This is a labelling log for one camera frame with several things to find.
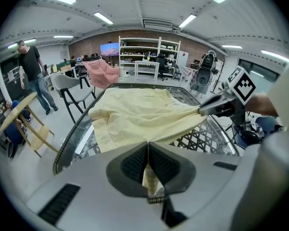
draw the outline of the vent grille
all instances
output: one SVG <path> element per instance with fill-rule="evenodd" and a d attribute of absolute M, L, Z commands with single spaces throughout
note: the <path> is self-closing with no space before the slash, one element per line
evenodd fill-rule
<path fill-rule="evenodd" d="M 157 29 L 162 31 L 171 31 L 172 23 L 162 20 L 144 19 L 144 27 L 150 29 Z"/>
<path fill-rule="evenodd" d="M 63 215 L 80 187 L 72 184 L 65 185 L 60 192 L 41 210 L 39 217 L 46 222 L 55 225 Z"/>

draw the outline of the screen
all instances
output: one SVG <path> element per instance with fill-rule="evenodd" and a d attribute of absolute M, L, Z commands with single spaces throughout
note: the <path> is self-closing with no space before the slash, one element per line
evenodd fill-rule
<path fill-rule="evenodd" d="M 119 43 L 102 44 L 101 56 L 119 56 Z"/>

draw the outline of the pink chair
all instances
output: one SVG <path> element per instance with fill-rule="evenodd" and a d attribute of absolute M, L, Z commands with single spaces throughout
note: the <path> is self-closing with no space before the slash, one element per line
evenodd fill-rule
<path fill-rule="evenodd" d="M 96 87 L 106 89 L 117 83 L 120 76 L 119 68 L 112 68 L 103 59 L 92 62 L 83 62 L 89 72 L 90 83 Z"/>

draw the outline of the jeans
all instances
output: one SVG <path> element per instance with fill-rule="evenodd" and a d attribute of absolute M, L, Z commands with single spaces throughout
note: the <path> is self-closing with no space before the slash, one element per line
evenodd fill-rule
<path fill-rule="evenodd" d="M 30 113 L 26 108 L 24 108 L 24 109 L 21 111 L 21 114 L 24 116 L 25 119 L 27 119 L 27 120 L 30 119 L 31 113 Z"/>
<path fill-rule="evenodd" d="M 46 81 L 44 80 L 42 73 L 38 74 L 35 80 L 29 81 L 29 84 L 30 84 L 31 90 L 36 91 L 38 93 L 37 94 L 38 100 L 40 104 L 42 105 L 42 107 L 44 108 L 44 110 L 46 111 L 50 110 L 49 105 L 52 108 L 56 107 L 53 97 L 50 95 L 48 91 L 47 84 L 46 84 Z"/>

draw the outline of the person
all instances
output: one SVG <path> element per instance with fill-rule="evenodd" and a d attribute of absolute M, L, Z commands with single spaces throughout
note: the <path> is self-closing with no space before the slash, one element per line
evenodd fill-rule
<path fill-rule="evenodd" d="M 8 109 L 8 110 L 11 111 L 11 110 L 14 109 L 19 103 L 20 103 L 20 102 L 19 102 L 18 100 L 14 100 L 12 103 L 9 102 L 9 101 L 6 101 L 4 106 L 5 106 L 6 109 Z M 24 118 L 25 118 L 29 123 L 31 122 L 31 117 L 30 117 L 31 113 L 30 113 L 26 108 L 24 108 L 24 109 L 22 110 L 21 114 L 24 116 Z"/>
<path fill-rule="evenodd" d="M 19 76 L 20 76 L 20 84 L 21 88 L 24 89 L 24 81 L 23 81 L 23 71 L 27 74 L 29 86 L 32 91 L 36 91 L 38 101 L 45 109 L 46 114 L 48 115 L 50 112 L 49 105 L 54 109 L 54 111 L 58 110 L 58 107 L 55 105 L 53 97 L 48 91 L 46 81 L 41 73 L 44 72 L 43 63 L 40 59 L 38 49 L 35 46 L 28 47 L 23 40 L 17 43 L 17 51 L 21 53 L 19 57 Z"/>
<path fill-rule="evenodd" d="M 265 116 L 278 116 L 276 109 L 274 108 L 269 97 L 265 93 L 256 93 L 245 106 L 247 111 L 258 113 Z"/>
<path fill-rule="evenodd" d="M 75 56 L 71 57 L 71 67 L 75 67 L 76 66 L 76 61 L 75 61 Z"/>

